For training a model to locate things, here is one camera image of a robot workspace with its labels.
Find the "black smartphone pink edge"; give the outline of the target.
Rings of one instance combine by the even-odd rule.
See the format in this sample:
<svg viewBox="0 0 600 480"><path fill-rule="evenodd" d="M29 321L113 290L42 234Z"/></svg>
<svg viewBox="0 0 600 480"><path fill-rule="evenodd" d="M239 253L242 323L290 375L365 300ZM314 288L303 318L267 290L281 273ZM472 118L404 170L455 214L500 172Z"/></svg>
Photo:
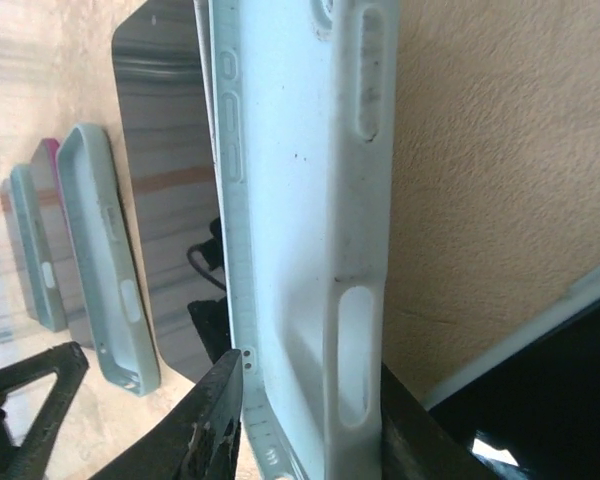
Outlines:
<svg viewBox="0 0 600 480"><path fill-rule="evenodd" d="M94 349L84 296L70 240L64 200L58 180L59 141L43 138L31 159L31 175L38 197L41 223L49 247L49 263L61 299L61 312L71 338Z"/></svg>

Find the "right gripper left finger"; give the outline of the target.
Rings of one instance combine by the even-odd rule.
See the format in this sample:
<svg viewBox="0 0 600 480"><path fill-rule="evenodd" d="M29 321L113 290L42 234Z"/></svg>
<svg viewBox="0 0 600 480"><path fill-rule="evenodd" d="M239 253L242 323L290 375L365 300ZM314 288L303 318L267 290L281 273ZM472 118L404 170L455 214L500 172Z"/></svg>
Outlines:
<svg viewBox="0 0 600 480"><path fill-rule="evenodd" d="M224 353L152 430L90 480L235 480L242 354Z"/></svg>

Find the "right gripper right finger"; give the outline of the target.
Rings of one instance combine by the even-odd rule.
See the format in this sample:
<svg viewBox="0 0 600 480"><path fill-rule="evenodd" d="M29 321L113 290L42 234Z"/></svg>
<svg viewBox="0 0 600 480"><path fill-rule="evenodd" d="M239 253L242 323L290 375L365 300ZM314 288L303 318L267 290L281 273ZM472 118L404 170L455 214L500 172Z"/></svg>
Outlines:
<svg viewBox="0 0 600 480"><path fill-rule="evenodd" d="M485 480L485 466L436 423L391 372L381 370L382 480Z"/></svg>

